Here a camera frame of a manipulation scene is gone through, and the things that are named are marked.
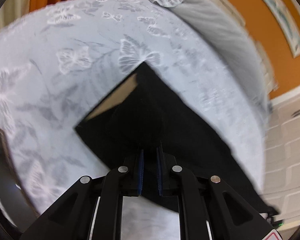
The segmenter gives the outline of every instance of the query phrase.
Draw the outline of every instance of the orange wall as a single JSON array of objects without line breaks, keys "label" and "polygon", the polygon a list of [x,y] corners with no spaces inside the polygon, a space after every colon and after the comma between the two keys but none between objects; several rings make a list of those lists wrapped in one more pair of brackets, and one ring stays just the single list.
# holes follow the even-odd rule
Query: orange wall
[{"label": "orange wall", "polygon": [[[283,0],[300,30],[300,16],[291,0]],[[277,20],[263,0],[229,0],[246,20],[250,35],[260,41],[274,67],[279,84],[270,97],[277,97],[300,85],[300,56],[293,58]]]}]

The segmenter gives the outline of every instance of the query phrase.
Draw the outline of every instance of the bed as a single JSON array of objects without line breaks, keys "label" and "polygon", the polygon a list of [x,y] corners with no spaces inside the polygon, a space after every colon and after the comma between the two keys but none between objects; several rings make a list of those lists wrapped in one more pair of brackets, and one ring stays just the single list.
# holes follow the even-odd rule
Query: bed
[{"label": "bed", "polygon": [[[74,126],[146,61],[231,147],[262,192],[264,130],[219,53],[175,14],[149,0],[68,0],[0,32],[0,128],[39,213],[83,175],[108,169]],[[178,239],[178,214],[125,198],[122,239]]]}]

